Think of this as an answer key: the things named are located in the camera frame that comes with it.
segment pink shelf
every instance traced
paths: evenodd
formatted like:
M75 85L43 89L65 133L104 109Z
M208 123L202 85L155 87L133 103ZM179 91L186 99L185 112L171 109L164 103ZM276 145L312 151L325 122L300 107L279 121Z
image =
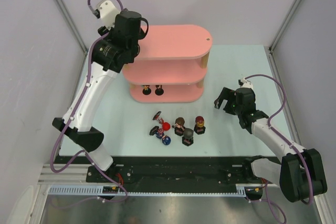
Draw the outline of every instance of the pink shelf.
M149 32L139 40L138 60L197 59L212 46L210 33L195 25L149 26Z
M122 70L125 79L137 85L194 84L201 81L207 69L201 68L201 59L194 60L140 60Z
M201 97L204 88L198 88L196 84L191 85L167 85L163 86L163 95L155 94L155 86L150 87L152 93L144 95L141 86L135 86L130 89L131 96L138 102L194 102Z

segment toy figure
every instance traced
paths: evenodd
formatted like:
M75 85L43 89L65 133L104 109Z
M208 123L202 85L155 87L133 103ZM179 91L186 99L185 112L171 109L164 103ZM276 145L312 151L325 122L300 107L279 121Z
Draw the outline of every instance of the toy figure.
M152 93L152 90L149 88L149 85L143 85L142 93L144 95L149 95L150 93Z
M189 128L185 128L183 131L182 144L190 146L194 143L194 131Z
M149 135L150 136L156 136L158 139L161 139L162 140L162 143L164 145L169 145L170 142L171 142L171 139L169 136L166 136L164 134L164 131L162 128L159 128L158 126L154 126L151 131L149 132Z
M194 131L198 135L204 134L204 132L205 132L204 118L200 115L198 117L196 117L196 119L195 119Z
M162 128L159 128L159 129L156 131L155 135L156 135L156 137L157 137L158 139L162 139L162 138L164 137L164 131L163 131L163 129L162 129Z
M160 124L163 124L163 119L160 117L161 111L159 111L158 113L155 114L155 116L153 117L153 121L157 120Z
M162 143L163 143L164 145L169 145L171 141L172 141L172 140L171 140L170 137L168 137L168 136L163 136L163 138L162 138Z
M163 89L162 89L162 85L155 85L156 87L156 91L155 91L155 94L156 95L163 95Z
M172 126L172 128L175 131L175 134L178 136L182 136L183 135L183 131L184 131L184 119L183 118L176 118L175 120L175 125Z

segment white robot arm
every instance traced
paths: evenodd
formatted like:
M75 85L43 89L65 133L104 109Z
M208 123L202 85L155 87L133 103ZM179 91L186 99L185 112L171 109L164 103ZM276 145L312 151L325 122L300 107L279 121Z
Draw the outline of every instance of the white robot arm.
M219 109L223 101L227 100L224 111L237 115L241 128L262 140L281 162L280 165L262 156L248 158L243 164L246 177L251 180L264 178L278 185L290 202L309 197L309 180L313 195L325 193L327 182L319 152L315 149L307 150L284 137L278 129L270 125L268 115L256 110L252 83L243 78L238 80L238 84L240 88L237 90L223 88L214 102L215 108Z
M139 13L121 12L110 0L101 1L95 11L104 24L98 29L102 35L89 50L88 73L72 105L62 118L54 118L53 126L64 131L85 150L98 167L105 171L113 163L102 143L104 134L92 127L96 110L110 83L124 64L133 63L139 54L138 40L148 32L148 22ZM141 29L146 22L147 31Z

